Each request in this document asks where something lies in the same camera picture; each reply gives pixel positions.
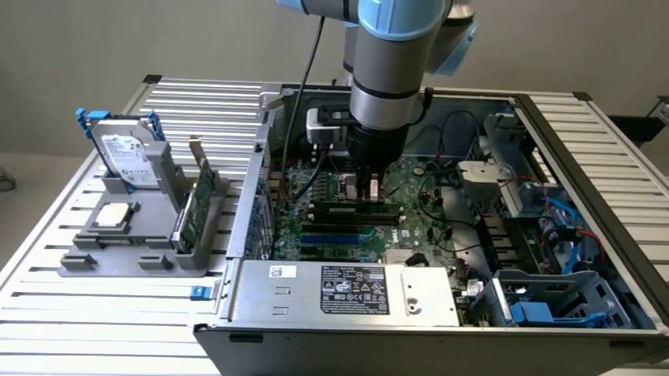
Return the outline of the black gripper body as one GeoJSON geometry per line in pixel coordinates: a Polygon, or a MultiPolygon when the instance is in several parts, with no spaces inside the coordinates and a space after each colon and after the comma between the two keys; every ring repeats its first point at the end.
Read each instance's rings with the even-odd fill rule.
{"type": "Polygon", "coordinates": [[[376,130],[349,125],[345,134],[345,150],[353,163],[380,173],[401,156],[408,126],[392,130],[376,130]]]}

